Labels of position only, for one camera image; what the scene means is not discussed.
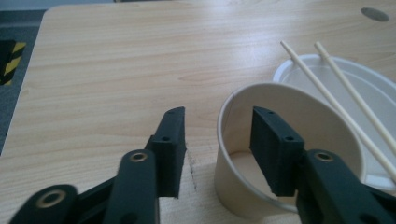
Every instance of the black and yellow warning tape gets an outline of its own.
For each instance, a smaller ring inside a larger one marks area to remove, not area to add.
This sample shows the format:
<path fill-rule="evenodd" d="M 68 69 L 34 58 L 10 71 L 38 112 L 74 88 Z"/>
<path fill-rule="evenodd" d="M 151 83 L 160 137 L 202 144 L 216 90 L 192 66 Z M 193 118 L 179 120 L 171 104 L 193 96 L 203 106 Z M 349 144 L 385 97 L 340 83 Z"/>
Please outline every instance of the black and yellow warning tape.
<path fill-rule="evenodd" d="M 15 70 L 21 61 L 21 56 L 26 43 L 17 42 L 12 50 L 9 60 L 6 65 L 4 74 L 0 74 L 0 85 L 11 85 L 12 78 L 14 77 Z"/>

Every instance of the chopstick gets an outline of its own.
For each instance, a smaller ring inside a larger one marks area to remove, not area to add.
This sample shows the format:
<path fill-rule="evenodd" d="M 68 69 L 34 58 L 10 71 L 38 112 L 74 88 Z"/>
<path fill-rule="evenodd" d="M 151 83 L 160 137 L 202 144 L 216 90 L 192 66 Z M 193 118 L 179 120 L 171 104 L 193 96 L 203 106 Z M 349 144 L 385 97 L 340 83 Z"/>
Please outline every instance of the chopstick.
<path fill-rule="evenodd" d="M 348 90 L 349 94 L 352 96 L 352 98 L 355 100 L 356 104 L 361 108 L 361 110 L 364 112 L 366 117 L 372 122 L 373 126 L 376 128 L 378 133 L 381 135 L 381 137 L 385 140 L 385 142 L 388 144 L 388 147 L 390 150 L 393 152 L 393 154 L 396 156 L 396 141 L 392 137 L 392 135 L 388 132 L 387 128 L 385 128 L 384 124 L 381 122 L 381 120 L 378 119 L 378 117 L 375 115 L 373 110 L 366 104 L 366 102 L 361 98 L 359 93 L 355 90 L 355 88 L 352 86 L 352 84 L 349 82 L 347 77 L 344 75 L 344 73 L 341 71 L 341 69 L 338 67 L 338 65 L 334 62 L 334 60 L 330 57 L 329 53 L 327 50 L 320 44 L 320 42 L 315 43 L 315 48 L 318 50 L 320 53 L 320 56 L 322 59 L 324 59 L 330 66 L 330 68 L 334 71 L 334 73 L 338 76 L 340 81 L 343 83 L 345 88 Z"/>
<path fill-rule="evenodd" d="M 372 155 L 381 163 L 384 169 L 388 172 L 391 179 L 396 183 L 396 168 L 388 160 L 388 158 L 382 153 L 382 151 L 375 145 L 375 143 L 370 139 L 369 136 L 361 129 L 361 127 L 356 123 L 356 121 L 349 116 L 345 109 L 335 100 L 332 94 L 327 90 L 327 88 L 321 83 L 321 81 L 315 76 L 315 74 L 308 68 L 308 66 L 299 58 L 297 53 L 284 41 L 280 44 L 289 54 L 289 56 L 297 63 L 300 68 L 308 75 L 309 79 L 315 84 L 315 86 L 320 90 L 320 92 L 326 97 L 330 104 L 338 110 L 338 112 L 346 119 L 346 121 L 353 127 L 353 129 L 358 134 L 359 138 L 364 145 L 370 150 Z"/>

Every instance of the wooden table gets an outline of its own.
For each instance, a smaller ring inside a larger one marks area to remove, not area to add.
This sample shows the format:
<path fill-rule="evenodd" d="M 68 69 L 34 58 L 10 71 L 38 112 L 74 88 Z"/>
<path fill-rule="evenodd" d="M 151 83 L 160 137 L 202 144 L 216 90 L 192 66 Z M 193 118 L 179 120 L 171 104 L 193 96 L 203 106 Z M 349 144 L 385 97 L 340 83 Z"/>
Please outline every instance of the wooden table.
<path fill-rule="evenodd" d="M 363 7 L 390 20 L 370 20 Z M 331 54 L 396 80 L 393 0 L 51 9 L 0 158 L 0 222 L 47 186 L 71 184 L 82 192 L 109 179 L 123 154 L 144 147 L 166 110 L 184 105 L 188 152 L 181 192 L 178 200 L 161 199 L 162 223 L 250 223 L 222 207 L 214 191 L 216 123 L 232 91 L 269 81 L 289 58 L 280 40 L 300 54 L 314 53 L 320 40 Z"/>

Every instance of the white plastic plate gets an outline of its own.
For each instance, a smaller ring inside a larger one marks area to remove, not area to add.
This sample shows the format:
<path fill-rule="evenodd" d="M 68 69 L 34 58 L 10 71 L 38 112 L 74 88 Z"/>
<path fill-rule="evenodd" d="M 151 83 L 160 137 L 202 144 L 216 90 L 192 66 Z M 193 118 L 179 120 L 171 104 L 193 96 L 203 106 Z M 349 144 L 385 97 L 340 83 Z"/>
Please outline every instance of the white plastic plate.
<path fill-rule="evenodd" d="M 327 87 L 349 115 L 363 128 L 367 135 L 372 138 L 393 165 L 396 165 L 396 157 L 392 154 L 371 122 L 365 117 L 363 112 L 361 112 L 361 109 L 353 101 L 329 65 L 321 60 L 320 56 L 317 54 L 302 55 L 300 58 Z M 332 58 L 392 136 L 396 137 L 396 84 L 366 66 L 342 58 Z M 297 87 L 325 104 L 330 105 L 315 85 L 309 80 L 308 76 L 292 60 L 285 61 L 277 68 L 273 81 Z M 366 164 L 367 176 L 365 184 L 384 191 L 396 192 L 396 186 L 386 171 L 371 155 L 365 145 L 361 145 L 363 146 L 368 163 Z"/>

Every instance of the cup rim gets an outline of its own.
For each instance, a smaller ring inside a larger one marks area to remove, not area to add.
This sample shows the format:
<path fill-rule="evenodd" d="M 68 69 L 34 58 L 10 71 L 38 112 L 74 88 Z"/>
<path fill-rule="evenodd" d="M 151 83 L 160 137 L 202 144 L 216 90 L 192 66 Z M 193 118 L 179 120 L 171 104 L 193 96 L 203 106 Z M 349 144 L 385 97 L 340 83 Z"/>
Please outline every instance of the cup rim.
<path fill-rule="evenodd" d="M 280 83 L 275 83 L 275 82 L 259 82 L 259 83 L 253 83 L 253 84 L 247 84 L 246 86 L 243 86 L 235 91 L 233 91 L 231 93 L 231 95 L 225 100 L 225 102 L 223 103 L 221 110 L 219 112 L 219 116 L 218 116 L 218 126 L 217 126 L 217 135 L 218 135 L 218 141 L 219 141 L 219 150 L 221 150 L 221 153 L 224 156 L 224 159 L 226 160 L 227 164 L 229 165 L 229 167 L 231 168 L 231 170 L 233 171 L 233 173 L 235 174 L 235 176 L 239 179 L 239 181 L 247 188 L 249 189 L 253 194 L 255 194 L 257 197 L 259 197 L 260 199 L 267 201 L 268 203 L 271 203 L 274 206 L 277 206 L 279 208 L 282 208 L 286 211 L 289 212 L 293 212 L 293 213 L 297 213 L 297 207 L 295 205 L 291 205 L 288 203 L 283 203 L 281 201 L 278 201 L 276 199 L 273 199 L 271 197 L 269 197 L 268 195 L 264 194 L 263 192 L 261 192 L 260 190 L 256 189 L 256 187 L 254 187 L 239 171 L 238 169 L 235 167 L 235 165 L 233 164 L 233 162 L 231 161 L 230 155 L 228 154 L 228 151 L 225 147 L 223 138 L 222 136 L 222 129 L 221 129 L 221 124 L 222 124 L 222 118 L 225 112 L 225 109 L 227 107 L 227 105 L 232 104 L 233 103 L 233 99 L 235 97 L 235 95 L 239 94 L 240 92 L 243 92 L 249 88 L 252 87 L 256 87 L 256 86 L 277 86 L 277 87 L 281 87 L 281 88 L 285 88 L 285 89 L 290 89 L 293 91 L 298 91 L 301 94 L 305 95 L 306 97 L 310 98 L 313 101 L 318 102 L 319 104 L 328 107 L 336 116 L 338 116 L 341 121 L 348 127 L 348 129 L 351 131 L 352 136 L 354 136 L 353 141 L 356 143 L 356 145 L 359 147 L 360 149 L 360 153 L 359 153 L 359 157 L 361 159 L 361 175 L 357 176 L 357 178 L 359 179 L 360 182 L 364 182 L 364 178 L 366 176 L 366 166 L 365 166 L 365 156 L 364 153 L 361 151 L 362 147 L 361 147 L 361 142 L 358 140 L 358 136 L 356 135 L 355 131 L 352 129 L 352 127 L 341 117 L 341 115 L 335 111 L 332 107 L 329 107 L 327 105 L 325 105 L 324 103 L 322 103 L 321 101 L 317 100 L 316 98 L 314 98 L 313 96 L 298 90 L 297 88 L 287 85 L 287 84 L 280 84 Z"/>

